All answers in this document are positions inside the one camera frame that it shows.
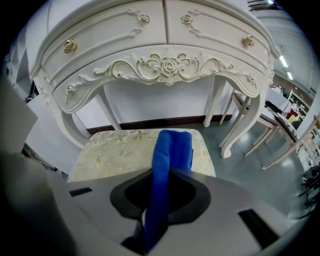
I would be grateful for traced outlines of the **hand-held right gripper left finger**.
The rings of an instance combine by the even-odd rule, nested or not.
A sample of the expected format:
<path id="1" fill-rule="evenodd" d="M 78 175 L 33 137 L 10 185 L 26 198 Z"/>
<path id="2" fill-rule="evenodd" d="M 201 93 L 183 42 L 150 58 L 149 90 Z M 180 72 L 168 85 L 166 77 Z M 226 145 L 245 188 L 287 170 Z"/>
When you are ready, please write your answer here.
<path id="1" fill-rule="evenodd" d="M 148 253 L 143 225 L 151 186 L 150 169 L 67 184 L 78 207 L 103 235 L 141 256 Z"/>

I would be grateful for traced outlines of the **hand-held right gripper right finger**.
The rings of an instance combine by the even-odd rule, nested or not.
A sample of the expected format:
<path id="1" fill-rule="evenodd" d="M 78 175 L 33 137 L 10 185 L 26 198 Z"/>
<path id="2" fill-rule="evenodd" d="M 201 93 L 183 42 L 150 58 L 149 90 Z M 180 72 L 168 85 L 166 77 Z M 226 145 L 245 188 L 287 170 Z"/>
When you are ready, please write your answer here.
<path id="1" fill-rule="evenodd" d="M 173 170 L 169 199 L 151 256 L 283 256 L 294 237 L 280 211 L 224 179 Z"/>

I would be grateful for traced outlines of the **gold patterned cushioned stool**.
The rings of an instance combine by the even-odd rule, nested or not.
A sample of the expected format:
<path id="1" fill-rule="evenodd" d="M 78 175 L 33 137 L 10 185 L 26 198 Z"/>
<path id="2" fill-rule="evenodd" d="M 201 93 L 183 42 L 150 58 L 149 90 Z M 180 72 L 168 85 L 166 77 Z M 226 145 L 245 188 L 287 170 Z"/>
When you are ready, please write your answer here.
<path id="1" fill-rule="evenodd" d="M 152 169 L 155 145 L 162 130 L 190 133 L 193 149 L 191 171 L 215 177 L 213 162 L 198 130 L 158 128 L 104 131 L 94 134 L 80 152 L 67 181 L 70 183 L 96 180 L 140 169 Z"/>

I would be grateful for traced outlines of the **blue cloth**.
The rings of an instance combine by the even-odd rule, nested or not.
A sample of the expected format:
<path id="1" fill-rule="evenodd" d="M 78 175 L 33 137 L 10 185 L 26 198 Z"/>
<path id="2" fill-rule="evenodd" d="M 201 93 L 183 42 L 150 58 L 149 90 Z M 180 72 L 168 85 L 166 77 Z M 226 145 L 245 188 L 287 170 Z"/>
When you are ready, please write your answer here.
<path id="1" fill-rule="evenodd" d="M 144 242 L 150 252 L 168 228 L 170 213 L 169 172 L 192 169 L 192 135 L 189 132 L 161 130 L 152 157 L 152 185 L 150 202 L 146 208 Z"/>

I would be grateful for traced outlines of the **white dressing table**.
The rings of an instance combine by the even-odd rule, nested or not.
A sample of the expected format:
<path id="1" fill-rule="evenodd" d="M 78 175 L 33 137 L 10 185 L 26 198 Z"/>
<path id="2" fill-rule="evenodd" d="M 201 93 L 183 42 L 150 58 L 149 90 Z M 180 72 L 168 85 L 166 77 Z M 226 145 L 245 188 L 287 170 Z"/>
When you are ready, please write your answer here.
<path id="1" fill-rule="evenodd" d="M 214 79 L 203 122 L 210 125 L 226 83 L 251 107 L 220 144 L 221 156 L 260 117 L 274 61 L 281 56 L 267 28 L 249 11 L 227 0 L 54 0 L 39 10 L 27 30 L 29 74 L 37 78 L 62 133 L 77 147 L 87 138 L 72 114 L 96 98 L 121 127 L 104 85 L 123 79 L 145 85 Z"/>

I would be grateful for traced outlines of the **black office chair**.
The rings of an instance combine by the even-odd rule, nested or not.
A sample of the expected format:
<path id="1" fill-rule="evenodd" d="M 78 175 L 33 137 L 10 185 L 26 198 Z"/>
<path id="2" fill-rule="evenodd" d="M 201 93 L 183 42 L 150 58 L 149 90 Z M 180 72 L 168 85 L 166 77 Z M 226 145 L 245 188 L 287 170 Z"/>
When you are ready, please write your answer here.
<path id="1" fill-rule="evenodd" d="M 320 200 L 320 164 L 311 167 L 303 174 L 302 192 L 298 195 L 305 199 L 304 205 L 313 211 Z"/>

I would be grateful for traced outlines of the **wooden chair with patterned cushion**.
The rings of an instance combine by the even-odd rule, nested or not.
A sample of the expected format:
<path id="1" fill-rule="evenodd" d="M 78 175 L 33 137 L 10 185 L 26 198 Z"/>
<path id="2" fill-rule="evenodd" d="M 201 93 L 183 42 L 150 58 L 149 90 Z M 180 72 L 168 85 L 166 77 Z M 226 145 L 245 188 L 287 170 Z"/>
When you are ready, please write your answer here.
<path id="1" fill-rule="evenodd" d="M 290 148 L 282 154 L 277 160 L 275 160 L 273 163 L 270 163 L 267 166 L 263 166 L 262 170 L 267 170 L 270 167 L 279 164 L 281 161 L 283 161 L 285 158 L 287 158 L 292 152 L 296 152 L 301 145 L 304 145 L 304 147 L 309 152 L 310 156 L 313 157 L 313 153 L 311 152 L 309 146 L 305 143 L 305 140 L 309 136 L 309 134 L 314 131 L 318 135 L 320 135 L 320 119 L 315 115 L 313 117 L 313 121 L 307 128 L 307 130 L 302 134 L 298 135 L 297 130 L 289 123 L 287 119 L 282 117 L 280 114 L 274 115 L 276 121 L 278 122 L 278 127 L 280 130 L 282 130 L 283 134 L 286 136 L 286 139 L 288 143 L 290 144 Z"/>

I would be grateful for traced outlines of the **dark-seat wooden stool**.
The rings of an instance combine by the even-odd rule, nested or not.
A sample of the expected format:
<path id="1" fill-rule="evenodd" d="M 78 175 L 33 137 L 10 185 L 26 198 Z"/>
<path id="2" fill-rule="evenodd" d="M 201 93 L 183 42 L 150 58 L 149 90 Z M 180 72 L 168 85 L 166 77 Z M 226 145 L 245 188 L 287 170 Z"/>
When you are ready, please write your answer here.
<path id="1" fill-rule="evenodd" d="M 246 108 L 245 108 L 245 110 L 242 110 L 246 100 L 247 100 Z M 238 108 L 238 110 L 239 110 L 238 114 L 240 114 L 240 111 L 241 111 L 241 116 L 239 118 L 239 121 L 236 124 L 236 125 L 238 125 L 239 122 L 243 119 L 243 117 L 247 114 L 247 112 L 248 112 L 248 110 L 250 108 L 251 98 L 250 97 L 248 98 L 244 94 L 236 92 L 233 89 L 232 93 L 231 93 L 231 96 L 230 96 L 230 98 L 229 98 L 229 100 L 227 102 L 227 105 L 226 105 L 226 108 L 224 110 L 224 113 L 223 113 L 223 115 L 222 115 L 222 117 L 221 117 L 221 119 L 219 121 L 219 125 L 221 125 L 223 123 L 223 121 L 225 120 L 227 112 L 229 111 L 232 102 L 234 102 L 235 106 Z"/>

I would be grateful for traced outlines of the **white storage rack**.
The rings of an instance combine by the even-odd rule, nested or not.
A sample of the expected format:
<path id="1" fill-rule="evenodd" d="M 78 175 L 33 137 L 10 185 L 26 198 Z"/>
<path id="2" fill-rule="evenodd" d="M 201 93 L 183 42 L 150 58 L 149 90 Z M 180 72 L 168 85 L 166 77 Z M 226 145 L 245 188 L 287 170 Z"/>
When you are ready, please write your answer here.
<path id="1" fill-rule="evenodd" d="M 303 120 L 311 107 L 303 100 L 301 95 L 298 95 L 293 90 L 291 90 L 288 100 L 291 102 L 291 108 L 297 114 L 297 117 Z"/>

